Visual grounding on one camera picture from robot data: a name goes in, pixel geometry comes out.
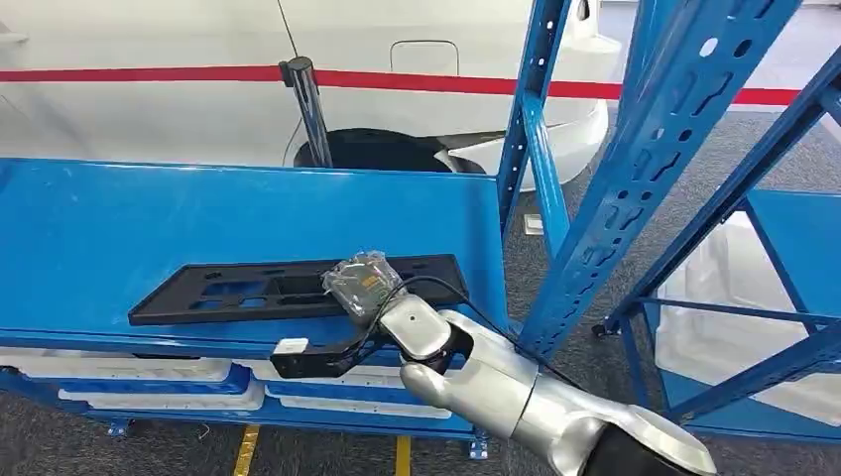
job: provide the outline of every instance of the white car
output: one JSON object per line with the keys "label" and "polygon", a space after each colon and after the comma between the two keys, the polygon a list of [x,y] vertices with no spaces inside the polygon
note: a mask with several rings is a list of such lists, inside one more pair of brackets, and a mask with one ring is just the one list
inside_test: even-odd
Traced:
{"label": "white car", "polygon": [[[0,70],[266,65],[298,54],[317,69],[511,79],[531,3],[0,0]],[[598,34],[598,10],[573,2],[553,79],[609,77],[620,45]],[[0,157],[305,164],[298,106],[280,82],[57,75],[0,82]],[[339,166],[494,174],[511,96],[322,87],[321,103]],[[551,98],[545,121],[559,176],[572,179],[604,140],[605,102]]]}

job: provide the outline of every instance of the blue shelf upright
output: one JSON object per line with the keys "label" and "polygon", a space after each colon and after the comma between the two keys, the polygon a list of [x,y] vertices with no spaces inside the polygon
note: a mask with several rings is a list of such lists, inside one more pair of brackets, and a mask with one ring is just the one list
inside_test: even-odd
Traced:
{"label": "blue shelf upright", "polygon": [[634,42],[630,58],[645,67],[626,71],[615,135],[551,255],[521,345],[557,350],[799,4],[663,1],[670,12],[661,12],[640,3],[635,31],[648,41]]}
{"label": "blue shelf upright", "polygon": [[531,162],[538,184],[543,236],[550,256],[566,236],[569,218],[549,148],[543,105],[571,4],[571,0],[535,1],[497,175],[500,229],[505,237],[520,193],[524,167]]}

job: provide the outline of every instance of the plastic bag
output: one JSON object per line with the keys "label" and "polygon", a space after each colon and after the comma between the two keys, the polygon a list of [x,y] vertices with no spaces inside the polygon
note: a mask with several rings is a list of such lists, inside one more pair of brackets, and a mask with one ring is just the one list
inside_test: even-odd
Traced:
{"label": "plastic bag", "polygon": [[[367,325],[385,304],[388,294],[403,280],[386,261],[385,253],[357,253],[321,276],[321,284],[332,293],[357,325]],[[396,296],[407,291],[400,290]]]}

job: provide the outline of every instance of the car wheel well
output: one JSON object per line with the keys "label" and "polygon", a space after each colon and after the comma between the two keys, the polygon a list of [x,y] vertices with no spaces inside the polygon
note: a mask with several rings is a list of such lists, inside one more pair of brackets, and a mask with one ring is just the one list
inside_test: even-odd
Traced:
{"label": "car wheel well", "polygon": [[[337,169],[484,173],[470,161],[446,155],[446,148],[435,138],[381,129],[341,129],[327,133],[327,144]],[[309,142],[300,146],[293,164],[314,166]]]}

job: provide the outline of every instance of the black pole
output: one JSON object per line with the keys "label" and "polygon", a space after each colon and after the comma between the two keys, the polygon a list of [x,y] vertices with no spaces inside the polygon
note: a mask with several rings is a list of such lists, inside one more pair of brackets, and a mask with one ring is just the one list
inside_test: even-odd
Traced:
{"label": "black pole", "polygon": [[295,89],[300,117],[309,138],[312,161],[316,167],[332,168],[333,159],[327,144],[327,127],[324,125],[324,115],[318,99],[318,85],[315,84],[312,60],[307,57],[293,58],[281,61],[280,68],[286,86]]}

